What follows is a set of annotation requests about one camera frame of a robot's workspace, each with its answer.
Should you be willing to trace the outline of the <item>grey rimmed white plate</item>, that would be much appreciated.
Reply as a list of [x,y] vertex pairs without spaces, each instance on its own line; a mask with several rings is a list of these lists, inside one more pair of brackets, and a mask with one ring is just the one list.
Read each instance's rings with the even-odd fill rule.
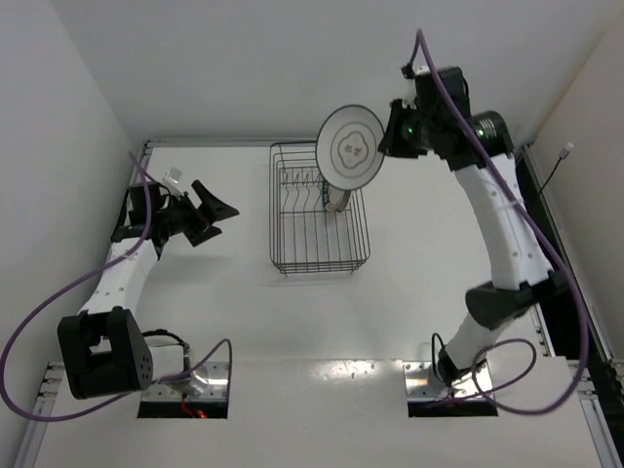
[[384,155],[378,151],[383,136],[380,120],[367,107],[350,104],[336,109],[321,126],[316,140],[320,174],[340,190],[366,186],[383,164]]

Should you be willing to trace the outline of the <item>orange sunburst pattern plate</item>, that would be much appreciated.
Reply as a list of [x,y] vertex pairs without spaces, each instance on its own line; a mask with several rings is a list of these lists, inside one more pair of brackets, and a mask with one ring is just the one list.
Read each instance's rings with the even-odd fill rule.
[[349,203],[350,194],[350,191],[344,191],[341,189],[335,189],[332,192],[332,198],[335,200],[334,210],[337,213],[342,213],[346,209]]

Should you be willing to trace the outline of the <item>green rimmed white plate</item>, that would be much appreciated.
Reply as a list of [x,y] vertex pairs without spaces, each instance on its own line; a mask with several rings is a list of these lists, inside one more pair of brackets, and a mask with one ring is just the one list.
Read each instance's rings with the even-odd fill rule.
[[321,178],[321,198],[324,209],[327,212],[336,212],[341,200],[341,191],[330,185],[323,177]]

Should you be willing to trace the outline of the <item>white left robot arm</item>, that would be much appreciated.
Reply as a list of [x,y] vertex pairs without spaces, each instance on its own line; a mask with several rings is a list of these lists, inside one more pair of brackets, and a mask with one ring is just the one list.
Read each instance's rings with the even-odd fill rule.
[[58,343],[74,398],[142,391],[157,380],[180,375],[185,359],[157,365],[136,312],[142,289],[166,244],[176,235],[197,247],[220,234],[218,223],[239,215],[195,180],[200,203],[171,184],[133,184],[111,235],[107,267],[91,297],[58,324]]

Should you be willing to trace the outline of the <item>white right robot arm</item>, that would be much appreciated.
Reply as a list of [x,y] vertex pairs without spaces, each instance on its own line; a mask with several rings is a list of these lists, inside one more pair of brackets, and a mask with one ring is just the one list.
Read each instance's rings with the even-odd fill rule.
[[490,263],[490,281],[467,291],[467,316],[438,354],[434,374],[451,385],[473,364],[484,360],[481,350],[493,345],[514,320],[565,283],[518,212],[525,203],[503,117],[492,110],[472,114],[461,69],[452,66],[440,70],[453,103],[502,176],[497,182],[482,154],[463,134],[430,71],[414,71],[406,65],[402,72],[413,81],[416,96],[392,101],[378,148],[382,154],[397,158],[434,152],[448,164],[472,206]]

